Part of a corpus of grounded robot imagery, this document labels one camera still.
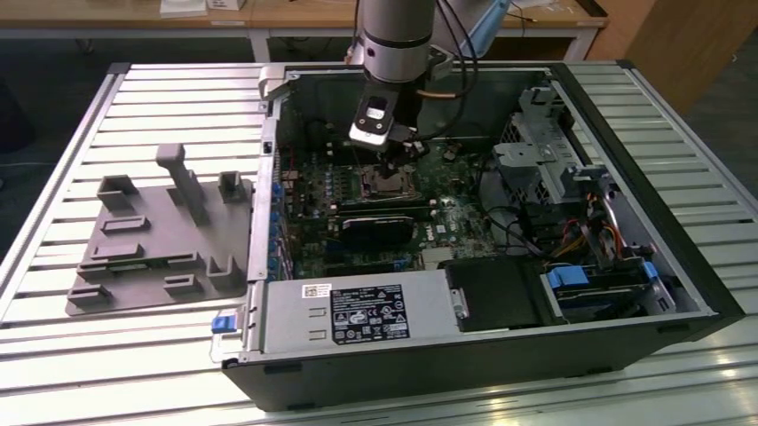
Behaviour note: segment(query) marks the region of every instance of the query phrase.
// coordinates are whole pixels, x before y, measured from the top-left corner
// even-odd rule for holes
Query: metal slatted table
[[[256,64],[132,66],[105,78],[0,268],[0,423],[704,424],[758,415],[758,208],[635,70],[569,64],[592,101],[724,280],[747,318],[620,372],[266,414],[218,372],[217,300],[70,318],[74,279],[106,174],[165,185],[161,143],[185,144],[200,180],[256,179]],[[579,134],[592,160],[591,140]]]

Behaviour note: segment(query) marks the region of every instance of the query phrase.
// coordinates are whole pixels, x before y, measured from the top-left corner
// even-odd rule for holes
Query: green circuit board
[[[413,222],[405,244],[365,251],[341,248],[343,219],[329,210],[337,203],[365,201],[376,193],[392,197],[381,191],[368,194],[364,189],[373,166],[335,165],[316,154],[297,162],[295,176],[288,176],[288,184],[285,181],[296,278],[429,269],[424,259],[428,249],[448,248],[449,258],[496,253],[479,200],[469,194],[480,154],[452,155],[455,148],[444,142],[429,144],[429,154],[400,172],[403,196],[427,201],[432,217]]]

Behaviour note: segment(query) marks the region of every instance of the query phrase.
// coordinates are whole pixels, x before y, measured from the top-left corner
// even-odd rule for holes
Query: power supply label
[[[331,291],[331,339],[336,344],[407,339],[409,336],[399,284]]]

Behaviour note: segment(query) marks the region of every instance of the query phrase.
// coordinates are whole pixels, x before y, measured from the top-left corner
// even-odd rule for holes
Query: wooden desk
[[[245,27],[253,3],[240,11],[162,20],[160,0],[2,0],[0,28],[213,28],[218,21]]]
[[[270,37],[332,37],[352,34],[355,0],[256,0],[249,20],[256,61],[269,61],[268,39]],[[564,37],[573,41],[564,58],[584,58],[595,39],[596,30],[607,23],[605,18],[589,16],[575,0],[557,0],[549,6],[523,10],[525,22],[508,16],[497,37]]]
[[[0,0],[0,38],[248,38],[253,2],[164,20],[160,0]]]

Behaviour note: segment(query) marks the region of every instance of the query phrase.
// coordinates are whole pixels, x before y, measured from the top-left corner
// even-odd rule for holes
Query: table surface
[[[256,0],[250,15],[254,28],[351,28],[355,0]],[[607,18],[591,17],[575,0],[556,0],[548,6],[523,9],[527,28],[603,27]],[[503,27],[520,28],[521,20],[508,16]]]
[[[249,22],[254,0],[238,11],[161,19],[160,0],[2,0],[0,28],[209,28]]]
[[[160,0],[2,0],[0,28],[351,28],[355,0],[246,0],[240,11],[209,10],[206,16],[160,17]],[[575,0],[523,10],[536,20],[527,28],[603,27]],[[517,18],[504,28],[520,28]]]

